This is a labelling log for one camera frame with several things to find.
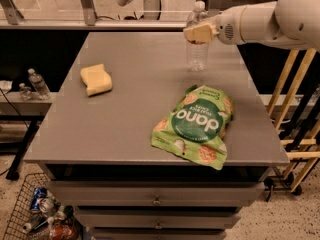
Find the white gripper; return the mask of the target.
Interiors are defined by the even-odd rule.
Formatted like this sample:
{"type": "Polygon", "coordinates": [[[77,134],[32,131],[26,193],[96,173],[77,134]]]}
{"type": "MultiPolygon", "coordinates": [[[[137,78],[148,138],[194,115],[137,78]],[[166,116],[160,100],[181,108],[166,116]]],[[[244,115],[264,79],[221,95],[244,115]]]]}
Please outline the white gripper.
{"type": "Polygon", "coordinates": [[[183,30],[184,37],[191,43],[209,43],[218,35],[218,39],[224,44],[242,45],[241,18],[245,9],[245,6],[236,6],[221,11],[215,17],[216,26],[200,23],[186,27],[183,30]]]}

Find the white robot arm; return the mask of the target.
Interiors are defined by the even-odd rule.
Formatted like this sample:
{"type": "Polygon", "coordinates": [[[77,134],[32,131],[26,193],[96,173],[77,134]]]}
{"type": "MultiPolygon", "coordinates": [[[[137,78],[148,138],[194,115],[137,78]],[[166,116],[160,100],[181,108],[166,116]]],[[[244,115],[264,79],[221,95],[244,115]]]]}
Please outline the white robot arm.
{"type": "Polygon", "coordinates": [[[320,0],[276,0],[226,9],[195,24],[184,37],[191,43],[215,39],[227,45],[259,43],[281,49],[320,51],[320,0]]]}

